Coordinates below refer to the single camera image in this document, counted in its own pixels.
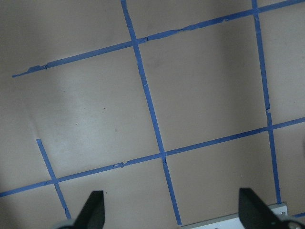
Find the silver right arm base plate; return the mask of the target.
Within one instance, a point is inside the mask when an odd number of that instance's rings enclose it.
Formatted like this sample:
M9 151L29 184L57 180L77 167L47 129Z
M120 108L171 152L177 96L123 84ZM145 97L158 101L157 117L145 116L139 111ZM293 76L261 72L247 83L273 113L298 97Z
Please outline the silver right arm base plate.
M268 206L276 216L287 217L288 208L285 203L272 204ZM219 218L201 221L181 226L182 229L243 229L238 214L231 214Z

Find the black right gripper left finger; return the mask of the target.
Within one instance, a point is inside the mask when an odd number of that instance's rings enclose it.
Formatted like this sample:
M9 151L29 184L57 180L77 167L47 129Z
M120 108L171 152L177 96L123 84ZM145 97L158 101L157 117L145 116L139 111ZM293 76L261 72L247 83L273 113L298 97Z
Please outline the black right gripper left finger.
M93 191L77 216L74 229L102 229L105 224L103 191Z

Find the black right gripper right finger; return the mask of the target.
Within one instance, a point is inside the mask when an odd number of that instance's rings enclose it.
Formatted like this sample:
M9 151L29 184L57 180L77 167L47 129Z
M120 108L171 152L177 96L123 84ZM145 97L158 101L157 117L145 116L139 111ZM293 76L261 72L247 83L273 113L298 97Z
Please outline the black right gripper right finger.
M251 188L239 189L238 216L245 229L275 229L278 217Z

